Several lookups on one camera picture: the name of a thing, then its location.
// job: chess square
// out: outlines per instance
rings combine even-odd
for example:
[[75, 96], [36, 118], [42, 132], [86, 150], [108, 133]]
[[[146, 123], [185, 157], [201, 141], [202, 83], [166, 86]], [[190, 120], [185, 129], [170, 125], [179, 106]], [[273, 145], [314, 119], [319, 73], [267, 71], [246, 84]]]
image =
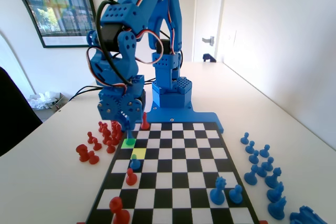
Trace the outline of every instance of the chess square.
[[207, 138], [197, 138], [196, 142], [198, 148], [210, 148], [210, 144]]
[[197, 148], [186, 148], [185, 157], [186, 159], [199, 159], [199, 153]]
[[236, 176], [233, 172], [219, 172], [218, 173], [220, 177], [223, 177], [226, 179], [226, 186], [225, 188], [235, 188], [235, 186], [238, 184]]
[[173, 158], [173, 149], [163, 148], [159, 149], [159, 159], [172, 159]]
[[192, 208], [209, 208], [206, 188], [190, 188], [190, 200]]
[[187, 169], [189, 173], [202, 172], [201, 161], [199, 159], [187, 159]]
[[137, 139], [134, 148], [147, 148], [148, 139]]
[[151, 131], [161, 131], [162, 124], [161, 123], [152, 123]]
[[161, 131], [171, 131], [173, 130], [172, 123], [163, 123], [161, 127]]
[[154, 207], [155, 189], [139, 189], [135, 208], [145, 209]]
[[184, 139], [183, 138], [174, 138], [173, 139], [173, 148], [184, 148]]
[[138, 189], [126, 189], [121, 190], [120, 192], [120, 198], [122, 200], [122, 207], [125, 208], [131, 208], [133, 209], [135, 207], [135, 201], [137, 199], [138, 195]]
[[125, 139], [125, 140], [122, 142], [121, 148], [122, 148], [122, 149], [133, 149], [134, 146], [135, 146], [135, 142], [134, 142], [134, 144], [128, 145], [128, 144], [127, 144], [127, 139]]
[[173, 209], [156, 209], [153, 210], [153, 223], [171, 224], [173, 223]]
[[150, 138], [147, 142], [147, 149], [160, 148], [160, 139], [159, 138]]
[[225, 220], [225, 224], [234, 224], [229, 208], [212, 208], [210, 210], [213, 224], [223, 224], [223, 220]]
[[248, 208], [230, 208], [234, 224], [253, 224], [252, 216]]
[[203, 123], [194, 123], [194, 130], [196, 131], [204, 131], [204, 124]]
[[96, 224], [96, 220], [104, 220], [106, 221], [106, 223], [108, 224], [112, 224], [112, 213], [110, 209], [100, 209], [100, 210], [93, 210], [90, 213], [90, 216], [87, 220], [86, 223], [92, 223], [92, 224]]
[[[131, 168], [131, 164], [132, 164], [132, 160], [129, 160], [130, 161], [130, 164], [129, 166], [127, 167], [128, 168]], [[143, 159], [139, 159], [139, 162], [140, 162], [140, 168], [137, 169], [137, 170], [134, 170], [135, 173], [141, 173], [142, 172], [142, 167], [143, 167]]]
[[155, 187], [157, 189], [173, 188], [173, 174], [172, 173], [157, 173]]
[[215, 163], [219, 172], [232, 172], [228, 159], [215, 159]]
[[173, 173], [173, 188], [189, 188], [187, 173]]
[[171, 159], [160, 159], [157, 163], [158, 173], [171, 173], [173, 171], [173, 164]]
[[130, 137], [130, 138], [137, 139], [137, 137], [138, 137], [138, 132], [139, 132], [139, 131], [132, 131], [132, 132], [131, 132], [131, 135], [129, 135], [129, 137]]
[[223, 148], [222, 143], [220, 142], [220, 139], [209, 139], [209, 144], [211, 148]]
[[155, 188], [156, 183], [156, 173], [142, 173], [139, 188], [140, 189], [151, 189]]
[[161, 139], [172, 139], [173, 131], [161, 131]]
[[210, 208], [192, 208], [193, 224], [213, 223]]
[[154, 208], [172, 208], [173, 189], [156, 189]]
[[173, 159], [173, 172], [174, 173], [186, 173], [187, 160], [185, 159]]
[[185, 148], [197, 148], [196, 139], [185, 139], [184, 146]]
[[[127, 210], [127, 211], [129, 212], [129, 214], [130, 214], [130, 222], [129, 222], [129, 223], [133, 223], [132, 220], [133, 220], [134, 209], [126, 209], [126, 210]], [[97, 220], [97, 219], [99, 219], [99, 220], [106, 220], [107, 223], [111, 223], [111, 224], [112, 224], [112, 223], [114, 222], [115, 216], [116, 216], [116, 215], [113, 215], [113, 216], [112, 216], [112, 215], [111, 215], [111, 211], [110, 211], [110, 218], [113, 217], [111, 221], [110, 221], [110, 218], [107, 220], [107, 219], [101, 217], [100, 215], [99, 215], [99, 217], [97, 217], [97, 218], [93, 218], [93, 220]]]
[[149, 132], [148, 138], [160, 138], [161, 131], [151, 131]]
[[136, 123], [134, 127], [134, 131], [139, 131], [140, 130], [140, 123]]
[[105, 189], [120, 189], [125, 179], [124, 173], [111, 173], [106, 177]]
[[214, 158], [227, 158], [226, 153], [224, 151], [224, 148], [211, 148], [211, 152], [214, 156]]
[[123, 180], [121, 189], [138, 189], [138, 188], [139, 188], [140, 179], [141, 179], [141, 173], [136, 173], [136, 172], [134, 172], [134, 174], [136, 174], [136, 176], [137, 176], [137, 181], [136, 181], [136, 183], [135, 183], [133, 186], [129, 186], [129, 185], [126, 183], [126, 179], [127, 179], [127, 174], [126, 174], [126, 175], [124, 175], [124, 180]]
[[100, 197], [97, 209], [110, 209], [110, 201], [114, 197], [119, 197], [120, 189], [105, 189]]
[[208, 138], [219, 138], [217, 131], [206, 131]]
[[174, 224], [193, 224], [192, 210], [190, 209], [173, 209]]
[[183, 123], [183, 130], [184, 131], [193, 131], [194, 125], [192, 123]]
[[145, 224], [152, 223], [153, 209], [134, 209], [129, 223]]
[[191, 208], [188, 188], [173, 188], [173, 208]]
[[203, 123], [206, 130], [216, 130], [218, 129], [216, 123]]
[[156, 173], [158, 171], [157, 159], [145, 159], [143, 161], [142, 172], [143, 173]]
[[218, 173], [203, 173], [206, 188], [215, 187], [216, 179], [219, 177]]
[[173, 149], [173, 159], [185, 159], [185, 149], [184, 148], [175, 148]]
[[203, 173], [188, 173], [189, 188], [206, 188]]
[[145, 159], [158, 159], [159, 149], [147, 149]]
[[137, 159], [145, 159], [146, 148], [134, 148], [132, 155], [136, 155]]
[[149, 131], [139, 131], [136, 139], [148, 139]]
[[130, 164], [129, 159], [118, 159], [115, 161], [111, 173], [126, 173], [128, 165]]
[[196, 138], [207, 138], [205, 131], [195, 131]]
[[173, 131], [172, 138], [184, 138], [183, 131]]
[[173, 123], [172, 124], [172, 130], [173, 131], [182, 131], [183, 130], [183, 124], [182, 123]]
[[183, 138], [186, 138], [186, 139], [196, 138], [195, 131], [183, 131]]
[[223, 204], [221, 205], [216, 205], [215, 203], [213, 203], [210, 199], [210, 192], [212, 189], [215, 189], [215, 188], [207, 188], [206, 189], [206, 192], [207, 192], [207, 196], [208, 196], [208, 202], [210, 204], [210, 208], [228, 208], [229, 205], [227, 204], [227, 200], [224, 201]]
[[117, 159], [130, 159], [133, 149], [120, 149], [117, 154]]
[[172, 139], [160, 139], [160, 148], [172, 148], [173, 140]]
[[201, 159], [203, 172], [216, 172], [217, 167], [213, 159]]
[[213, 159], [214, 156], [212, 155], [211, 149], [210, 148], [199, 148], [198, 149], [200, 159]]
[[234, 202], [231, 201], [230, 196], [229, 196], [229, 192], [231, 190], [232, 190], [232, 188], [225, 188], [224, 189], [225, 198], [227, 200], [227, 204], [229, 205], [229, 207], [247, 207], [247, 205], [244, 201], [244, 197], [243, 197], [243, 202], [241, 202], [239, 205], [237, 205], [237, 204], [235, 204]]

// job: painting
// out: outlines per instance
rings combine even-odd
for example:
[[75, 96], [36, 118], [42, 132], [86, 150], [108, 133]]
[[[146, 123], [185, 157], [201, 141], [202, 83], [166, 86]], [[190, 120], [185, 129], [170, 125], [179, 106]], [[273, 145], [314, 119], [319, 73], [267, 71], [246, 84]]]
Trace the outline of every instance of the painting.
[[23, 0], [43, 47], [88, 47], [95, 27], [92, 0]]

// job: white table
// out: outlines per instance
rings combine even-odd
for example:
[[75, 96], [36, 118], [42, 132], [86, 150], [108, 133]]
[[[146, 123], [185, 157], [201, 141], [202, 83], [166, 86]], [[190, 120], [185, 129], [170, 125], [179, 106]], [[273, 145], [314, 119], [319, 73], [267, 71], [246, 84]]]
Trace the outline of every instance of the white table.
[[[276, 221], [269, 215], [269, 188], [262, 179], [258, 178], [256, 186], [243, 179], [258, 218], [269, 224], [289, 223], [291, 212], [308, 205], [327, 223], [336, 223], [336, 152], [224, 64], [183, 65], [181, 76], [193, 81], [195, 111], [217, 113], [241, 178], [251, 168], [239, 141], [244, 133], [250, 133], [256, 149], [271, 146], [274, 167], [282, 170], [286, 217]], [[139, 73], [150, 79], [154, 68], [140, 65]], [[151, 86], [146, 91], [148, 111]], [[1, 223], [75, 224], [86, 220], [112, 158], [102, 149], [100, 162], [93, 166], [79, 162], [75, 151], [86, 143], [88, 131], [102, 138], [97, 103], [98, 92], [75, 98], [0, 158]]]

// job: black square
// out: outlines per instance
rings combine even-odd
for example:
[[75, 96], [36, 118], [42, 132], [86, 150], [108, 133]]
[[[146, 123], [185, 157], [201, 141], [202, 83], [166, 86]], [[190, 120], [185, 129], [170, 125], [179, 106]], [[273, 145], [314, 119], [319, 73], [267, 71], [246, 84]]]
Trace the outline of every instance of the black square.
[[159, 159], [157, 171], [158, 173], [171, 173], [173, 171], [173, 161], [171, 159]]
[[208, 138], [206, 131], [195, 131], [196, 138]]
[[229, 159], [215, 159], [215, 163], [219, 172], [233, 171]]
[[196, 139], [185, 139], [184, 140], [184, 146], [186, 148], [197, 148]]
[[194, 130], [193, 123], [183, 123], [183, 130], [184, 131], [193, 131]]
[[117, 159], [131, 159], [133, 149], [120, 149], [116, 154]]
[[121, 189], [126, 173], [110, 173], [104, 181], [104, 189]]
[[152, 189], [156, 185], [156, 173], [142, 173], [139, 189]]
[[187, 159], [188, 172], [202, 172], [201, 160], [199, 159]]
[[176, 138], [184, 138], [183, 131], [173, 131], [173, 139], [176, 139]]
[[173, 173], [173, 188], [189, 188], [188, 173]]
[[150, 128], [151, 128], [151, 124], [149, 124], [150, 127], [149, 127], [149, 129], [147, 129], [147, 130], [143, 130], [143, 129], [141, 129], [141, 124], [142, 124], [142, 123], [140, 123], [139, 131], [149, 131], [149, 130], [150, 130]]
[[134, 148], [147, 148], [148, 139], [137, 139]]
[[193, 215], [191, 208], [173, 209], [174, 224], [192, 224]]
[[173, 159], [186, 159], [185, 148], [174, 148], [173, 149]]
[[218, 173], [203, 173], [206, 188], [215, 188], [216, 179], [219, 177]]
[[172, 123], [162, 123], [161, 131], [171, 131], [173, 130]]
[[160, 136], [161, 136], [161, 131], [151, 131], [149, 132], [148, 138], [160, 138]]
[[200, 159], [213, 159], [212, 151], [210, 148], [198, 148]]
[[210, 210], [214, 224], [234, 224], [229, 208], [213, 208]]
[[219, 138], [209, 138], [208, 141], [211, 148], [223, 148]]
[[209, 130], [218, 130], [217, 124], [216, 123], [204, 123], [204, 129], [209, 131]]
[[159, 159], [159, 149], [146, 149], [145, 159]]
[[122, 189], [120, 192], [120, 198], [122, 200], [123, 209], [133, 209], [137, 200], [137, 189]]
[[[142, 172], [142, 167], [143, 167], [143, 159], [139, 159], [140, 161], [140, 168], [137, 169], [137, 170], [134, 170], [135, 173], [140, 173]], [[130, 163], [128, 164], [128, 168], [131, 168], [131, 163], [132, 163], [132, 160], [130, 160]]]
[[153, 209], [135, 209], [132, 224], [152, 224]]
[[244, 196], [243, 196], [243, 202], [241, 202], [240, 204], [235, 204], [233, 203], [231, 200], [230, 200], [230, 197], [229, 197], [229, 192], [233, 190], [232, 188], [225, 188], [224, 189], [224, 194], [225, 194], [225, 198], [227, 199], [227, 204], [229, 205], [229, 207], [247, 207], [246, 206], [246, 203], [244, 201]]
[[113, 214], [110, 209], [93, 210], [87, 224], [112, 223]]
[[172, 139], [160, 139], [160, 148], [172, 148], [173, 140]]
[[206, 188], [190, 188], [190, 201], [192, 208], [209, 208], [209, 199]]
[[173, 190], [156, 189], [154, 197], [154, 208], [173, 208]]
[[139, 131], [132, 131], [132, 137], [133, 137], [134, 139], [137, 139], [138, 133], [139, 133]]

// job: red pawn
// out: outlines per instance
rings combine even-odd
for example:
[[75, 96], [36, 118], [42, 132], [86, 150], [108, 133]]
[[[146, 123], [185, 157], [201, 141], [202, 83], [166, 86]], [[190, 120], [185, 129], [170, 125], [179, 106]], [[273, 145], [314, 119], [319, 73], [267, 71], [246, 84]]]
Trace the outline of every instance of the red pawn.
[[94, 149], [95, 151], [98, 151], [98, 150], [101, 149], [101, 144], [98, 143], [98, 140], [97, 140], [95, 137], [93, 138], [93, 143], [95, 144], [94, 147], [93, 147], [93, 149]]
[[105, 134], [104, 134], [104, 131], [105, 131], [105, 130], [108, 130], [108, 128], [107, 128], [107, 124], [103, 123], [103, 124], [101, 125], [101, 128], [102, 128], [102, 133], [103, 133], [103, 136], [104, 136], [104, 135], [105, 135]]
[[112, 131], [112, 135], [111, 136], [112, 136], [112, 138], [114, 138], [114, 137], [117, 136], [117, 129]]
[[128, 168], [126, 184], [128, 184], [129, 186], [133, 186], [137, 182], [137, 180], [138, 180], [138, 177], [136, 176], [136, 174], [133, 173], [133, 169]]
[[111, 132], [107, 129], [107, 127], [103, 127], [103, 137], [110, 136]]
[[98, 163], [99, 157], [95, 155], [94, 151], [89, 151], [89, 156], [90, 156], [89, 163], [91, 165]]
[[86, 162], [87, 160], [89, 160], [90, 156], [88, 153], [88, 148], [86, 147], [86, 145], [81, 144], [78, 145], [76, 148], [76, 152], [79, 154], [79, 160], [81, 162]]
[[112, 144], [112, 141], [107, 141], [107, 145], [108, 145], [106, 149], [107, 153], [113, 153], [116, 151], [115, 147]]
[[117, 125], [118, 125], [117, 121], [111, 121], [111, 127], [113, 131], [116, 129]]
[[122, 137], [121, 125], [118, 124], [118, 125], [117, 125], [117, 140], [118, 140], [118, 142], [121, 141], [121, 137]]
[[141, 124], [141, 129], [142, 130], [148, 130], [150, 127], [149, 123], [147, 122], [147, 113], [144, 112], [142, 116], [142, 124]]
[[122, 202], [120, 197], [114, 197], [110, 201], [110, 210], [115, 214], [113, 224], [129, 224], [130, 222], [130, 213], [122, 209]]
[[92, 136], [92, 133], [90, 131], [88, 132], [88, 137], [89, 137], [88, 143], [92, 144], [93, 143], [93, 141], [92, 141], [93, 140], [93, 136]]
[[117, 139], [117, 136], [113, 137], [111, 142], [112, 142], [112, 145], [118, 145], [119, 141]]
[[98, 131], [101, 133], [103, 132], [103, 123], [102, 122], [98, 122], [98, 125], [99, 125], [99, 129]]
[[107, 144], [108, 141], [112, 141], [112, 138], [110, 136], [105, 136], [104, 139], [103, 139], [103, 144]]

